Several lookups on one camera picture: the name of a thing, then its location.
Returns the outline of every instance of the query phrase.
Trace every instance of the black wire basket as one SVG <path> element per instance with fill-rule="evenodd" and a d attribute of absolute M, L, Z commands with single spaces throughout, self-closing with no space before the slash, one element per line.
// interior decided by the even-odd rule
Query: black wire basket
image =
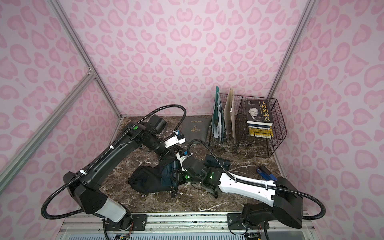
<path fill-rule="evenodd" d="M 227 102 L 227 98 L 228 94 L 220 93 L 223 109 Z M 245 101 L 247 99 L 269 102 L 273 117 L 272 135 L 269 135 L 268 137 L 255 137 L 249 135 L 247 111 L 245 109 Z M 239 153 L 248 156 L 270 157 L 285 139 L 287 131 L 277 99 L 234 95 L 232 111 L 234 111 L 236 115 L 235 136 L 233 136 L 232 127 L 229 127 L 229 129 L 231 129 L 230 132 L 224 131 L 223 138 L 214 138 L 211 131 L 208 144 L 213 150 Z"/>

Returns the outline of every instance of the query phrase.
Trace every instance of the green folder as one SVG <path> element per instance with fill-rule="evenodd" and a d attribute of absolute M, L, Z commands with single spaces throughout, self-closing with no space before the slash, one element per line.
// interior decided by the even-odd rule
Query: green folder
<path fill-rule="evenodd" d="M 214 138 L 219 138 L 220 141 L 223 140 L 224 137 L 224 114 L 223 108 L 220 100 L 220 92 L 218 87 L 216 87 L 215 92 L 215 102 L 214 102 L 214 110 L 212 115 L 212 135 Z"/>

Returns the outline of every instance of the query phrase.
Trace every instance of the stacked books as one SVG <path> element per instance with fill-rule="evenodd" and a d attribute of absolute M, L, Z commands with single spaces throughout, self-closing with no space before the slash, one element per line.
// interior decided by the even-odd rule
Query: stacked books
<path fill-rule="evenodd" d="M 249 135 L 253 137 L 272 138 L 273 119 L 269 104 L 264 100 L 245 100 Z"/>

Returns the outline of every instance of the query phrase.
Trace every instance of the pink leopard print wall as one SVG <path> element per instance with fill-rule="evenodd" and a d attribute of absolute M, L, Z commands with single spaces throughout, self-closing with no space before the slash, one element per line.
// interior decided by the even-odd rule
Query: pink leopard print wall
<path fill-rule="evenodd" d="M 209 114 L 215 86 L 266 96 L 306 0 L 60 2 L 121 112 L 145 115 Z"/>
<path fill-rule="evenodd" d="M 323 240 L 384 238 L 383 89 L 384 1 L 322 0 L 275 97 L 288 130 L 278 157 L 326 205 Z"/>
<path fill-rule="evenodd" d="M 0 239 L 54 239 L 64 219 L 44 219 L 41 205 L 63 185 L 64 174 L 77 172 L 108 146 L 117 122 L 92 82 L 0 195 Z M 65 190 L 48 213 L 64 214 L 77 207 Z"/>
<path fill-rule="evenodd" d="M 0 2 L 0 172 L 84 76 L 44 0 Z"/>

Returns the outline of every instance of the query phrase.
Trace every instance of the marble table surface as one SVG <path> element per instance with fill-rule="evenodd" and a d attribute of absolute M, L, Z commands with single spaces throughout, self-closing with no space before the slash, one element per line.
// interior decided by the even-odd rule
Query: marble table surface
<path fill-rule="evenodd" d="M 181 116 L 163 117 L 168 122 L 165 136 L 171 134 Z M 137 121 L 141 117 L 124 118 L 121 128 L 130 121 Z M 187 148 L 188 143 L 181 144 Z M 191 151 L 196 159 L 204 160 L 208 150 L 201 144 L 193 144 Z M 273 175 L 281 176 L 273 155 L 270 158 L 252 157 L 230 152 L 218 152 L 215 154 L 223 159 L 231 160 L 230 171 L 241 176 L 261 179 L 256 172 L 257 166 L 265 165 Z M 194 212 L 194 211 L 241 211 L 245 203 L 258 203 L 257 200 L 228 193 L 219 193 L 215 199 L 212 194 L 199 190 L 199 184 L 190 183 L 181 185 L 176 198 L 171 198 L 168 192 L 142 194 L 133 190 L 127 183 L 127 179 L 133 171 L 141 166 L 154 167 L 158 164 L 156 154 L 149 152 L 146 147 L 136 149 L 127 156 L 105 179 L 100 190 L 113 200 L 125 205 L 131 212 Z"/>

